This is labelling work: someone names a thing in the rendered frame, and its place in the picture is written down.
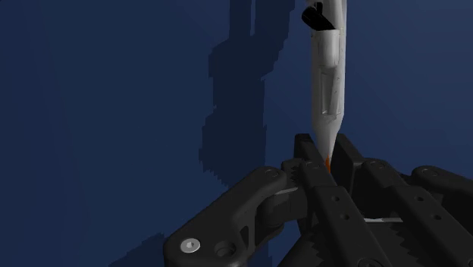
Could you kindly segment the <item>white pen with orange tip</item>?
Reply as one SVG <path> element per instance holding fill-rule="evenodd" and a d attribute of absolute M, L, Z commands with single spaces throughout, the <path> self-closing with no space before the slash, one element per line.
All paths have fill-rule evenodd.
<path fill-rule="evenodd" d="M 306 0 L 302 21 L 311 29 L 312 128 L 330 168 L 345 107 L 347 0 Z"/>

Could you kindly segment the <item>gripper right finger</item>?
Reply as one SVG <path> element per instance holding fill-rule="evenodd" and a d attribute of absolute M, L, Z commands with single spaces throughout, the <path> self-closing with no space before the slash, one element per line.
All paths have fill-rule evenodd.
<path fill-rule="evenodd" d="M 398 217 L 437 267 L 473 267 L 473 180 L 431 165 L 402 174 L 342 133 L 331 170 L 366 218 Z"/>

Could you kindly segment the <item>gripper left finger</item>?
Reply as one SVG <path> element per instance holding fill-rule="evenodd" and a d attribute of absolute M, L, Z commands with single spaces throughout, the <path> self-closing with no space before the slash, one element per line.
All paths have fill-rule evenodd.
<path fill-rule="evenodd" d="M 301 236 L 278 267 L 393 267 L 304 133 L 293 159 L 255 169 L 176 230 L 164 242 L 164 266 L 248 267 L 293 220 Z"/>

